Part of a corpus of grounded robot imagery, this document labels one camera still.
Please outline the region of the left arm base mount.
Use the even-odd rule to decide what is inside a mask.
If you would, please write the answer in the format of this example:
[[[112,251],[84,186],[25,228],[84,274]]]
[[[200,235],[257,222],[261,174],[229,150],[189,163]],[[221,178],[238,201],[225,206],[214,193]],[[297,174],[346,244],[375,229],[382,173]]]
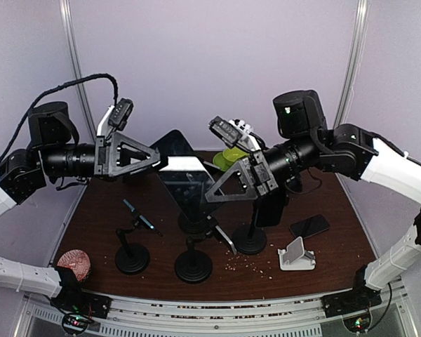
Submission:
[[[61,292],[51,298],[53,305],[67,312],[75,312],[87,317],[107,319],[112,299],[81,289],[63,288]]]

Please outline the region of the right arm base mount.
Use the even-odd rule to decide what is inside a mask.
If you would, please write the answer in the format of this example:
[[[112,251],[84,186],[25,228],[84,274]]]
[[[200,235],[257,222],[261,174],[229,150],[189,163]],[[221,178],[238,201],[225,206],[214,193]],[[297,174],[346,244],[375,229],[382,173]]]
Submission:
[[[321,302],[326,318],[330,318],[367,310],[380,305],[382,299],[378,292],[356,293],[351,290],[325,295],[321,298]]]

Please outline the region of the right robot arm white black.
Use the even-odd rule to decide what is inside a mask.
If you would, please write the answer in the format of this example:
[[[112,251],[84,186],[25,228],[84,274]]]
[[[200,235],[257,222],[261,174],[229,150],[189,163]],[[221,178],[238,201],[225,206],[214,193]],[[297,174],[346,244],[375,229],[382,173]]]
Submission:
[[[421,163],[381,135],[353,124],[327,127],[318,93],[291,91],[273,99],[277,127],[285,142],[238,160],[210,187],[207,202],[265,198],[311,167],[387,187],[421,206]],[[360,310],[373,293],[421,258],[421,208],[406,234],[372,263],[362,267],[346,294]]]

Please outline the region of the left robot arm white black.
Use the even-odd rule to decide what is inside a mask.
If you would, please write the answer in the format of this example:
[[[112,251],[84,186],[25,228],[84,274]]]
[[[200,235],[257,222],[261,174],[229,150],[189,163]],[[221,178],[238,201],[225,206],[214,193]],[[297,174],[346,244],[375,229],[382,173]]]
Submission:
[[[79,133],[63,101],[29,110],[30,143],[0,160],[0,217],[29,199],[48,181],[90,178],[113,181],[128,174],[159,171],[166,156],[122,134],[133,102],[112,105],[98,128],[97,144],[79,142]],[[60,301],[72,312],[83,310],[87,297],[74,272],[66,267],[36,267],[0,257],[0,287],[27,291]]]

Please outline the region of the pink cased smartphone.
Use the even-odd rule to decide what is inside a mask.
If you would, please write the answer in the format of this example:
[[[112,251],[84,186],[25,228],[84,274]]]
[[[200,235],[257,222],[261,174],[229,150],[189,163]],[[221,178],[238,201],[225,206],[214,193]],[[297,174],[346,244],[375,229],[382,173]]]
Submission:
[[[321,214],[293,223],[289,230],[294,237],[303,239],[312,237],[329,230],[330,224]]]

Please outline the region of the large black smartphone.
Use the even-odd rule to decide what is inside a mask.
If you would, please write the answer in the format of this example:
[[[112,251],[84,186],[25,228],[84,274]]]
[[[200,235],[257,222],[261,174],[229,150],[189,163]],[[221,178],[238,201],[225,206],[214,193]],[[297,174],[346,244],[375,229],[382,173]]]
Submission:
[[[167,157],[168,165],[158,171],[158,177],[187,220],[197,223],[222,206],[206,200],[215,181],[179,130],[168,132],[151,148]]]

